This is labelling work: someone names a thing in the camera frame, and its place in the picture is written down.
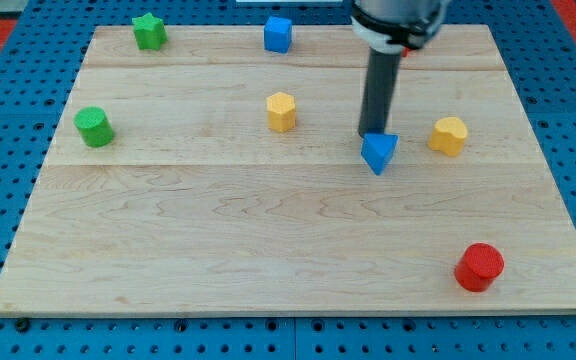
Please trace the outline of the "grey robot arm flange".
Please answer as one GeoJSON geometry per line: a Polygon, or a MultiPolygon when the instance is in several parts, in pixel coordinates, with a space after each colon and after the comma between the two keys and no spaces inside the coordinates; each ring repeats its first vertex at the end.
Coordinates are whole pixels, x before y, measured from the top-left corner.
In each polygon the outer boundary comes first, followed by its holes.
{"type": "Polygon", "coordinates": [[[372,50],[401,53],[423,48],[439,32],[451,0],[354,0],[354,33],[372,50]]]}

